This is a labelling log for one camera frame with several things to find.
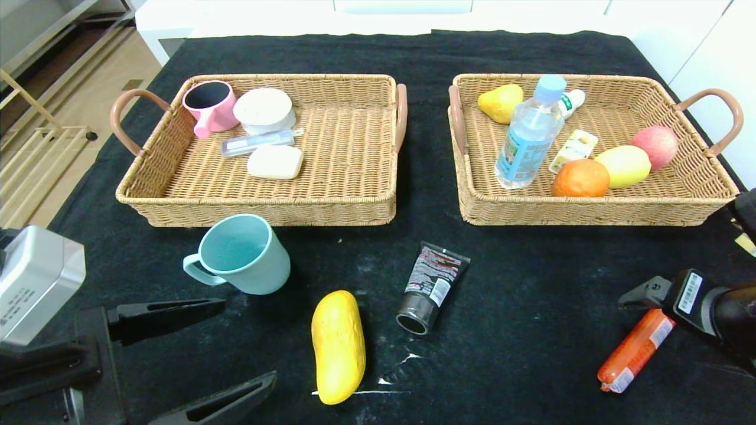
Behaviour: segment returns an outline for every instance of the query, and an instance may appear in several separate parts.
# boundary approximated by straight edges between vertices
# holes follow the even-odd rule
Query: white soap
[[[302,166],[302,151],[293,146],[258,147],[246,163],[246,170],[255,177],[295,178]]]

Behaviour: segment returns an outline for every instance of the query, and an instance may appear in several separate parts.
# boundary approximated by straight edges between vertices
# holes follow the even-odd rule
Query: blue bottle cap
[[[552,104],[559,100],[567,88],[567,82],[561,76],[549,74],[542,76],[535,86],[535,97],[545,104]]]

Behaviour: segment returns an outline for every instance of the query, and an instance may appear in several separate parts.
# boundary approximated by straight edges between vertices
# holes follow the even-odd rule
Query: black tube
[[[438,310],[451,287],[460,279],[470,259],[425,241],[404,289],[396,322],[416,335],[430,332]]]

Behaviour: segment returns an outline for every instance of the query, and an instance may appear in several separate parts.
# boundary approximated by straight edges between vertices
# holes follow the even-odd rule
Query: black tablecloth
[[[389,225],[276,228],[293,272],[268,296],[207,287],[181,270],[205,229],[153,228],[114,191],[133,157],[114,138],[51,229],[86,246],[87,278],[46,337],[72,312],[120,303],[221,297],[226,311],[173,334],[116,347],[130,423],[279,373],[252,423],[756,423],[756,380],[678,327],[622,395],[596,371],[642,312],[615,307],[653,275],[696,267],[725,284],[754,280],[724,211],[695,228],[476,227],[464,223],[446,108],[459,73],[658,74],[622,37],[437,32],[424,36],[230,37],[186,41],[149,89],[173,99],[206,73],[386,73],[407,84],[398,212]],[[140,100],[123,120],[143,142],[161,116]],[[472,258],[429,337],[394,322],[418,243]],[[337,406],[315,390],[310,320],[346,289],[360,306],[367,370]],[[420,356],[409,358],[409,354]],[[394,386],[378,385],[388,376]]]

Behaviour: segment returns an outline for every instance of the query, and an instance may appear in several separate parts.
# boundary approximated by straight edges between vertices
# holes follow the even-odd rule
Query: light blue mug
[[[290,270],[289,254],[273,229],[253,214],[222,219],[205,233],[198,253],[184,258],[184,271],[192,278],[212,286],[229,283],[253,295],[278,290]]]

